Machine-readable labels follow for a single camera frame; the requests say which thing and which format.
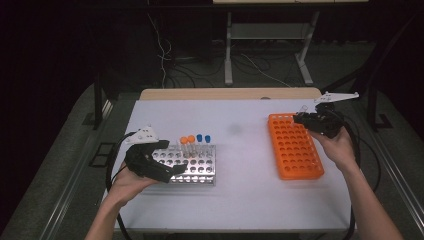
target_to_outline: table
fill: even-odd
[[[368,2],[368,0],[213,0],[214,4],[263,4],[263,3],[347,3]],[[225,55],[225,85],[233,85],[231,63],[231,40],[232,39],[301,39],[304,41],[295,59],[302,74],[303,81],[307,86],[313,85],[312,77],[305,63],[306,53],[312,41],[315,26],[318,21],[319,11],[315,11],[308,23],[233,23],[232,13],[227,15],[227,36]]]
[[[267,132],[268,114],[295,112],[303,105],[313,109],[319,96],[315,88],[144,90],[126,131],[151,124],[171,143],[185,134],[210,134],[217,147],[216,185],[151,186],[122,208],[125,226],[144,232],[347,229],[348,191],[321,146],[315,142],[325,169],[321,178],[283,181]],[[113,174],[128,147],[121,147]]]

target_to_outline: orange cap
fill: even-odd
[[[195,141],[194,136],[193,136],[193,135],[188,136],[188,141],[189,141],[190,143],[194,143],[194,141]]]
[[[180,138],[180,143],[181,144],[187,144],[187,138],[186,137],[181,137]]]

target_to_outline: dark background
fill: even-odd
[[[136,6],[136,1],[122,2]],[[174,1],[150,1],[164,5]],[[211,1],[178,1],[205,4]],[[366,7],[322,8],[316,44],[370,41],[377,44],[361,76],[361,88],[393,35],[416,15],[372,79],[424,136],[424,17],[421,1],[370,1]],[[96,1],[2,1],[1,222],[7,224],[74,103],[97,75],[109,99],[120,92],[160,87],[155,32],[143,11],[82,8]],[[311,12],[296,6],[281,14],[240,12],[239,21],[290,21]],[[152,12],[161,33],[180,49],[208,61],[211,40],[224,39],[224,11]]]

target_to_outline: test tube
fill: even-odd
[[[196,138],[197,138],[197,142],[198,142],[197,152],[199,153],[199,155],[201,155],[201,154],[203,154],[203,149],[202,149],[203,148],[203,143],[202,143],[203,136],[202,136],[202,134],[197,134]]]
[[[189,148],[190,155],[192,157],[196,157],[197,156],[196,143],[195,143],[196,139],[194,138],[193,135],[190,135],[188,136],[187,140],[188,140],[188,148]]]
[[[306,110],[308,110],[308,106],[303,105],[303,106],[300,108],[300,110],[299,110],[299,112],[298,112],[298,113],[306,112]]]
[[[189,157],[189,151],[187,148],[187,138],[186,137],[181,137],[180,138],[180,143],[181,143],[181,151],[183,152],[183,156],[184,157]]]
[[[206,142],[206,155],[211,156],[212,155],[212,149],[211,149],[211,146],[210,146],[211,136],[206,135],[205,136],[205,142]]]

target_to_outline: gray floor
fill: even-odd
[[[234,85],[233,87],[291,87],[305,86],[293,54],[301,44],[281,41],[264,48],[249,44],[233,46]],[[313,44],[306,57],[306,63],[314,80],[314,86],[322,88],[359,67],[369,56],[372,43]],[[169,69],[167,74],[173,81],[166,87],[225,87],[223,77],[223,46],[216,45],[217,57],[212,63],[193,62],[180,54],[177,70]],[[250,61],[272,76],[271,79],[252,67]],[[345,92],[349,84],[337,89]],[[134,102],[140,93],[126,92],[104,109],[105,120],[98,130],[84,125],[86,116],[93,112],[93,88],[90,86],[75,104],[55,144],[44,160],[28,192],[21,201],[1,239],[83,239],[104,192],[104,168],[88,167],[101,142],[116,142],[125,132]],[[361,101],[337,103],[337,108],[352,119],[359,128],[360,136],[367,141],[379,156],[387,150],[389,156],[404,174],[417,201],[422,203],[424,180],[420,170],[424,169],[424,144],[401,114],[383,94],[379,95],[378,113],[386,114],[393,124],[391,129],[382,129],[374,134],[364,124],[364,106]],[[383,150],[378,146],[382,141]],[[371,185],[376,181],[376,162],[366,145],[361,145],[362,169]],[[424,239],[420,229],[399,193],[396,184],[382,166],[382,178],[377,196],[393,218],[405,239]],[[164,239],[163,235],[131,233],[134,239]],[[301,234],[301,239],[342,239],[344,233]],[[222,239],[216,235],[174,235],[170,239]],[[225,239],[247,239],[246,235],[224,236]],[[255,239],[296,239],[293,236],[250,235]],[[124,239],[117,232],[114,239]]]

